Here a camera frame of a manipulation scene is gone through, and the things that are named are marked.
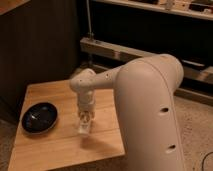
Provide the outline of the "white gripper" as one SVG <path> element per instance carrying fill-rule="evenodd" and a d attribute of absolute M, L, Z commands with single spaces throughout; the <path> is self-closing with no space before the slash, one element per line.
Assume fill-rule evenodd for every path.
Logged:
<path fill-rule="evenodd" d="M 84 114 L 88 114 L 88 123 L 91 123 L 95 115 L 95 95 L 93 91 L 77 94 L 77 106 L 79 113 L 79 124 L 84 123 Z"/>

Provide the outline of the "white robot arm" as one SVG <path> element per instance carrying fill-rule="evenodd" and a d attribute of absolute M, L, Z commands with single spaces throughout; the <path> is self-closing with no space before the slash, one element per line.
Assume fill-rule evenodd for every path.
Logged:
<path fill-rule="evenodd" d="M 85 69 L 70 79 L 77 94 L 79 132 L 87 134 L 95 113 L 94 91 L 111 89 L 128 171 L 186 171 L 174 92 L 184 76 L 169 54 L 134 59 L 95 73 Z"/>

